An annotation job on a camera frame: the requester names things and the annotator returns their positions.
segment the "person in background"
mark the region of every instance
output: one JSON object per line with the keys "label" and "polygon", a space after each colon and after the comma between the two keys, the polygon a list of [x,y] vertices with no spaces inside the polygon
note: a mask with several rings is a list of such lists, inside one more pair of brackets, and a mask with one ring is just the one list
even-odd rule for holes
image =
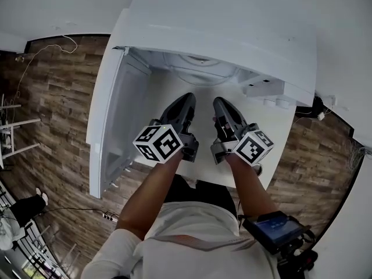
{"label": "person in background", "polygon": [[[239,237],[237,212],[225,186],[175,175],[183,155],[157,164],[125,204],[116,230],[88,263],[82,279],[279,278],[276,260]],[[226,157],[245,215],[276,212],[256,173]]]}
{"label": "person in background", "polygon": [[17,201],[11,207],[5,209],[0,215],[0,249],[5,251],[13,246],[13,241],[24,237],[24,226],[40,214],[48,205],[48,196],[39,188],[36,195]]}

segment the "white t-shirt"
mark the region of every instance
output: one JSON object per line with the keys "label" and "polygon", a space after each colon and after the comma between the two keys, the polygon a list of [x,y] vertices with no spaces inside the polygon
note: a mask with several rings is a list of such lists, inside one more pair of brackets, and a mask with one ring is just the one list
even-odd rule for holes
{"label": "white t-shirt", "polygon": [[229,211],[202,202],[165,203],[145,240],[114,231],[82,279],[277,279],[277,262],[259,243],[239,237]]}
{"label": "white t-shirt", "polygon": [[0,219],[0,249],[5,251],[11,249],[13,241],[23,238],[25,233],[24,228],[19,227],[18,221],[9,208],[5,209],[2,215]]}

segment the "forearm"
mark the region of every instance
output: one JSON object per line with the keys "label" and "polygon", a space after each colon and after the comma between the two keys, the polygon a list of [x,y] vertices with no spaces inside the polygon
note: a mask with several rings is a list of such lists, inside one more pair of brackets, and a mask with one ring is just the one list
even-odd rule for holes
{"label": "forearm", "polygon": [[175,154],[165,164],[157,164],[134,192],[121,211],[116,228],[131,231],[144,239],[163,205],[173,177],[182,159]]}
{"label": "forearm", "polygon": [[227,161],[234,176],[244,214],[260,216],[276,212],[278,210],[276,205],[263,188],[254,169],[235,154],[229,155]]}

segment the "black and white marker cube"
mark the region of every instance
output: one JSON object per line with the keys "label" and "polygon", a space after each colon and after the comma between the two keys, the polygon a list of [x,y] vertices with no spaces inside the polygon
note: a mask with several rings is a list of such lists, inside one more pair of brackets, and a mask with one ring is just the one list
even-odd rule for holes
{"label": "black and white marker cube", "polygon": [[232,151],[253,166],[259,163],[273,147],[274,143],[262,130],[255,130],[247,132]]}
{"label": "black and white marker cube", "polygon": [[172,125],[146,126],[133,141],[148,160],[166,163],[184,146]]}

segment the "white tabletop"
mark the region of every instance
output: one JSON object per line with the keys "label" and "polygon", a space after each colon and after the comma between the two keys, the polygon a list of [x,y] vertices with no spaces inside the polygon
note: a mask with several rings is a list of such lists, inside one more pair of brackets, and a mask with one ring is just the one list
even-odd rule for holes
{"label": "white tabletop", "polygon": [[[171,72],[155,71],[151,76],[146,96],[144,126],[151,119],[159,119],[163,111],[178,97],[193,92],[196,96],[195,117],[189,127],[199,141],[199,150],[194,163],[182,161],[177,174],[211,183],[235,187],[230,167],[223,161],[215,165],[210,146],[217,137],[217,131],[212,120],[214,116],[213,100],[221,96],[230,101],[243,114],[246,122],[257,123],[275,147],[261,161],[263,172],[260,181],[264,188],[269,186],[271,178],[279,163],[295,112],[295,106],[290,109],[270,108],[260,101],[248,99],[239,87],[225,83],[216,87],[196,87],[180,80]],[[154,166],[156,163],[138,154],[136,162]]]}

